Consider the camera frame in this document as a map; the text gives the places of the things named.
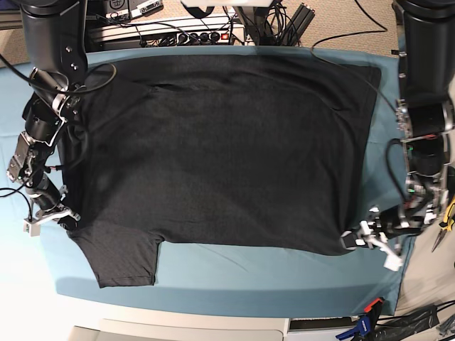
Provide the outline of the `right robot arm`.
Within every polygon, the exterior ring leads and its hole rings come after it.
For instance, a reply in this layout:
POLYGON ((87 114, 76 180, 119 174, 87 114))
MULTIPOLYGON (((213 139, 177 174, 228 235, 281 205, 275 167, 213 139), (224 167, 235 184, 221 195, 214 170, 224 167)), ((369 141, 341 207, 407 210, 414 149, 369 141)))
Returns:
POLYGON ((33 64, 25 80, 33 94, 23 111, 25 128, 6 171, 29 199, 24 229, 36 232, 45 222, 77 227, 80 215, 48 177, 67 178, 82 163, 89 146, 80 113, 88 62, 84 47, 86 1, 20 1, 26 47, 33 64))

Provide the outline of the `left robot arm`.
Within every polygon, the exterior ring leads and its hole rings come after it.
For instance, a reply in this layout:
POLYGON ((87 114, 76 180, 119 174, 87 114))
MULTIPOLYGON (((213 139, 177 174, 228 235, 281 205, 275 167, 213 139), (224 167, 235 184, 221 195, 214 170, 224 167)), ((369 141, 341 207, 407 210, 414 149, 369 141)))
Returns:
POLYGON ((454 103, 449 85, 454 78, 454 2, 394 1, 397 24, 400 95, 395 105, 401 139, 399 146, 407 171, 401 184, 391 162, 387 173, 400 203, 387 210, 373 206, 357 231, 341 237, 345 249, 377 247, 389 257, 400 257, 402 243, 390 248, 390 239, 418 236, 435 220, 438 247, 454 228, 454 170, 450 167, 449 134, 454 130, 454 103))

